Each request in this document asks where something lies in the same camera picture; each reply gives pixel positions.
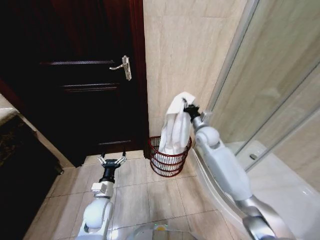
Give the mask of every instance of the white shower base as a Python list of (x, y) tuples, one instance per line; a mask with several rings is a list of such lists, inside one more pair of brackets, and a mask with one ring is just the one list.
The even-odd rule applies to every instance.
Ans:
[[(241, 142), (226, 144), (235, 149)], [(241, 165), (248, 166), (252, 160), (250, 154), (261, 154), (266, 148), (258, 141), (246, 147), (237, 158)], [(197, 172), (202, 175), (204, 187), (211, 193), (214, 204), (223, 214), (242, 232), (240, 218), (231, 211), (217, 196), (212, 188), (203, 166), (197, 160)], [(283, 218), (291, 231), (302, 240), (320, 239), (320, 194), (305, 180), (291, 170), (283, 161), (273, 153), (266, 156), (259, 164), (248, 172), (251, 188), (256, 197), (272, 206)]]

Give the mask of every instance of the door panel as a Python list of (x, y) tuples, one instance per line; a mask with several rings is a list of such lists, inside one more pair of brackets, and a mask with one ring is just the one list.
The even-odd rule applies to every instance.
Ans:
[[(149, 125), (142, 4), (6, 0), (1, 10), (0, 77), (23, 102), (20, 111), (75, 166), (86, 155), (143, 149)], [(123, 68), (109, 69), (124, 55), (131, 81)]]

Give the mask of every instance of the door lever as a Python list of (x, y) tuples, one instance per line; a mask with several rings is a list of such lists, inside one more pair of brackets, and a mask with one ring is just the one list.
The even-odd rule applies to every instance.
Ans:
[(109, 67), (110, 70), (117, 70), (120, 68), (124, 68), (125, 78), (128, 81), (130, 81), (132, 76), (131, 76), (131, 70), (130, 70), (129, 57), (127, 57), (126, 55), (123, 56), (121, 65), (116, 66), (116, 67)]

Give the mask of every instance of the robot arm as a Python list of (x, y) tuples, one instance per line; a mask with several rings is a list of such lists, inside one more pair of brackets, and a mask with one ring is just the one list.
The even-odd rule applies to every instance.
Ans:
[(108, 225), (114, 210), (114, 204), (110, 199), (114, 194), (115, 170), (126, 162), (127, 157), (125, 151), (118, 160), (104, 160), (104, 157), (105, 154), (98, 157), (104, 168), (103, 176), (91, 187), (95, 199), (85, 208), (77, 240), (107, 239)]
[(236, 156), (221, 141), (218, 131), (204, 122), (204, 115), (198, 110), (193, 104), (184, 108), (191, 117), (195, 142), (216, 182), (247, 215), (242, 222), (252, 239), (296, 239), (276, 211), (253, 195), (249, 177)]

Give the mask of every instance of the countertop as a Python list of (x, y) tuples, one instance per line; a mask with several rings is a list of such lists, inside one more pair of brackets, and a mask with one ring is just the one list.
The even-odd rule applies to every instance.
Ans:
[(0, 108), (0, 126), (8, 122), (17, 114), (18, 114), (18, 111), (15, 108), (12, 108), (12, 107)]

